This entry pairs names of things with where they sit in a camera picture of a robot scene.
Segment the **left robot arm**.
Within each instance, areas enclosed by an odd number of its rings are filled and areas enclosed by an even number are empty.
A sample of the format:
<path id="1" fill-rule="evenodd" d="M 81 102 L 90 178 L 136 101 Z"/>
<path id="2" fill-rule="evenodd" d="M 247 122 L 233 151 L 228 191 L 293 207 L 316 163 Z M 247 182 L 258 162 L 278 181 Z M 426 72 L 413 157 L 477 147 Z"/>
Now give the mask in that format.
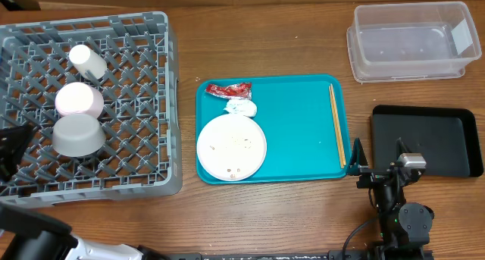
<path id="1" fill-rule="evenodd" d="M 1 130 L 1 180 L 8 181 L 34 136 L 29 124 Z M 72 227 L 62 221 L 14 205 L 1 204 L 1 229 L 14 234 L 3 259 L 45 260 L 167 260 L 144 246 L 113 246 L 92 243 L 74 236 Z"/>

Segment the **grey plastic dish rack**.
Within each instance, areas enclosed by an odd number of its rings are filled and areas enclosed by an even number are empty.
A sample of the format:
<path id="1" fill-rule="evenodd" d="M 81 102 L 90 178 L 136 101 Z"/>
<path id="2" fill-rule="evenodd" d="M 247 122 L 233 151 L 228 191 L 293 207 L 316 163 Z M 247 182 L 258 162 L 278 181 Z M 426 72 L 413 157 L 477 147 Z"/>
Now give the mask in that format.
<path id="1" fill-rule="evenodd" d="M 80 158 L 58 154 L 52 131 L 55 95 L 82 75 L 69 61 L 84 44 L 107 63 L 85 78 L 104 98 L 106 141 Z M 161 11 L 1 28 L 1 126 L 33 126 L 34 137 L 1 201 L 44 208 L 90 199 L 123 200 L 177 193 L 182 186 L 177 120 L 177 38 Z"/>

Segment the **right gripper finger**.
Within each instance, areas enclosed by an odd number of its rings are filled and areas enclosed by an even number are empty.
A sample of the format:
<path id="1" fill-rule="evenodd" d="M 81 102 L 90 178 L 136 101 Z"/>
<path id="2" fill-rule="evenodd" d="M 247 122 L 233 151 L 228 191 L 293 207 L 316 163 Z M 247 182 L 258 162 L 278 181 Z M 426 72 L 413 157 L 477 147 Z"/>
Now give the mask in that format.
<path id="1" fill-rule="evenodd" d="M 396 140 L 396 160 L 403 161 L 411 152 L 409 151 L 408 147 L 402 141 L 402 138 L 399 137 Z"/>
<path id="2" fill-rule="evenodd" d="M 368 161 L 365 156 L 365 151 L 361 144 L 361 140 L 356 138 L 354 140 L 352 155 L 346 169 L 346 173 L 351 176 L 361 175 L 363 170 L 368 169 Z"/>

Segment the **white cup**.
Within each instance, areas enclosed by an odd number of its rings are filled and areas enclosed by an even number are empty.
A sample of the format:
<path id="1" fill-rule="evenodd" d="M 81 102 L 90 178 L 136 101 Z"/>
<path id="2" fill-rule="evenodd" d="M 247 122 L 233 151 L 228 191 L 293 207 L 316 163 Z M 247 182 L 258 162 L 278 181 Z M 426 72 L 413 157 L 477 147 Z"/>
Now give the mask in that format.
<path id="1" fill-rule="evenodd" d="M 84 78 L 88 78 L 86 73 L 90 72 L 99 80 L 108 69 L 106 61 L 87 45 L 75 45 L 70 50 L 68 58 Z"/>

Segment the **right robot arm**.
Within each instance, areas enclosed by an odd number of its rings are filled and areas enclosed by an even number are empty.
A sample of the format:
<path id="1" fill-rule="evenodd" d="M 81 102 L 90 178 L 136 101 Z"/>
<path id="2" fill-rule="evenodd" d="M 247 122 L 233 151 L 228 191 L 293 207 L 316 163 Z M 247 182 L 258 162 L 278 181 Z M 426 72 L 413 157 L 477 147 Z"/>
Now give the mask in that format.
<path id="1" fill-rule="evenodd" d="M 349 173 L 357 176 L 356 186 L 368 191 L 377 216 L 354 229 L 342 247 L 341 259 L 432 259 L 431 251 L 423 250 L 430 242 L 433 210 L 426 205 L 406 202 L 403 188 L 418 182 L 427 162 L 420 153 L 408 150 L 396 140 L 397 160 L 386 169 L 371 169 L 359 139 L 354 141 Z M 380 241 L 366 249 L 349 249 L 350 240 L 360 230 L 377 222 Z"/>

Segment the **grey bowl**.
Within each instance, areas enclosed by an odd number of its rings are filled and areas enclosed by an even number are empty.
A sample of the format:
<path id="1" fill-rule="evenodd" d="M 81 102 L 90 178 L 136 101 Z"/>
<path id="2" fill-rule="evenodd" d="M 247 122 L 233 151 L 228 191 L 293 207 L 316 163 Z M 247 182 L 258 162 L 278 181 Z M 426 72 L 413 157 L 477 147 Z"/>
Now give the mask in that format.
<path id="1" fill-rule="evenodd" d="M 89 114 L 70 114 L 53 127 L 52 147 L 60 155 L 82 157 L 98 151 L 106 141 L 99 121 Z"/>

